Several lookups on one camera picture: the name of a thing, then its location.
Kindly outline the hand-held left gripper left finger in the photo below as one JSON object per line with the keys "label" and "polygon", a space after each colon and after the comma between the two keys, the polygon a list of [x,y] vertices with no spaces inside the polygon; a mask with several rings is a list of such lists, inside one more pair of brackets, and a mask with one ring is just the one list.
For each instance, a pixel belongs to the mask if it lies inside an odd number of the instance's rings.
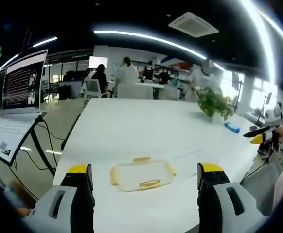
{"label": "hand-held left gripper left finger", "polygon": [[92,233],[94,206],[91,164],[76,165],[23,221],[34,233]]}

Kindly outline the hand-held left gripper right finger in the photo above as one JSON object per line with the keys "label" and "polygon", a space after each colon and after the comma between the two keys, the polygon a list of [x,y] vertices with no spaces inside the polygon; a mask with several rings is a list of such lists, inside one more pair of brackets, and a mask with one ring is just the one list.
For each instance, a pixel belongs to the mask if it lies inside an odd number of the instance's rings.
{"label": "hand-held left gripper right finger", "polygon": [[216,164],[197,164],[197,189],[200,233],[254,233],[266,221],[255,198]]}

